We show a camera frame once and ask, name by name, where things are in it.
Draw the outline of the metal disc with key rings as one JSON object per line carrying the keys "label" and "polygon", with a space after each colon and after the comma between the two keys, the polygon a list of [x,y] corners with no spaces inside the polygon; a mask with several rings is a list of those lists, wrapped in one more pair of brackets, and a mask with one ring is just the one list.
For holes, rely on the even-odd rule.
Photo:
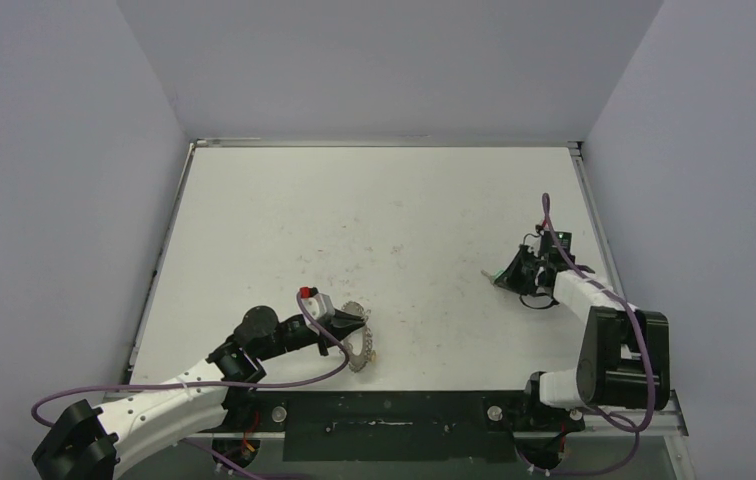
{"label": "metal disc with key rings", "polygon": [[[344,305],[361,304],[355,301],[348,301]],[[375,352],[375,350],[373,346],[372,331],[368,325],[369,316],[370,311],[368,309],[365,309],[365,321],[367,325],[357,330],[343,341],[346,352],[349,354],[348,367],[353,373],[360,373],[370,363],[372,363],[369,361],[369,357],[373,352]]]}

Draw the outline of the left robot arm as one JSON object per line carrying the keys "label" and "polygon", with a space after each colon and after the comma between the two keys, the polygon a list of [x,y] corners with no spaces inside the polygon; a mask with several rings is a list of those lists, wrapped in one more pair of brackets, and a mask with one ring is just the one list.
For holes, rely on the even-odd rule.
{"label": "left robot arm", "polygon": [[117,479],[149,456],[222,425],[244,428],[249,400],[266,372],[262,361],[309,346],[327,355],[367,326],[356,302],[334,307],[324,294],[298,296],[299,314],[280,320],[268,306],[250,308],[226,340],[172,380],[130,385],[130,396],[66,407],[31,456],[42,479]]}

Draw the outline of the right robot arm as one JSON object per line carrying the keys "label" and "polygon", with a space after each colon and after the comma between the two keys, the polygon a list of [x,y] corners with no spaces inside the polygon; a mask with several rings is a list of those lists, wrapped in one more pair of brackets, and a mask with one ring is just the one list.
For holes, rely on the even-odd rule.
{"label": "right robot arm", "polygon": [[671,390],[668,319],[626,302],[591,268],[577,264],[571,233],[538,229],[533,236],[535,244],[521,244],[489,281],[521,301],[545,298],[549,307],[569,310],[584,332],[574,367],[531,376],[531,394],[519,402],[522,421],[545,428],[559,408],[664,409]]}

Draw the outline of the key with green tag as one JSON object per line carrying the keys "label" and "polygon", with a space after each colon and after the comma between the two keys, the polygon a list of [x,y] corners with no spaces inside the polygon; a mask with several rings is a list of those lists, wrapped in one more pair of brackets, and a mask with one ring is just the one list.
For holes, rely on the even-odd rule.
{"label": "key with green tag", "polygon": [[482,270],[481,274],[488,280],[490,284],[495,284],[497,279],[501,277],[503,274],[503,270],[497,270],[495,272],[488,272],[487,270]]}

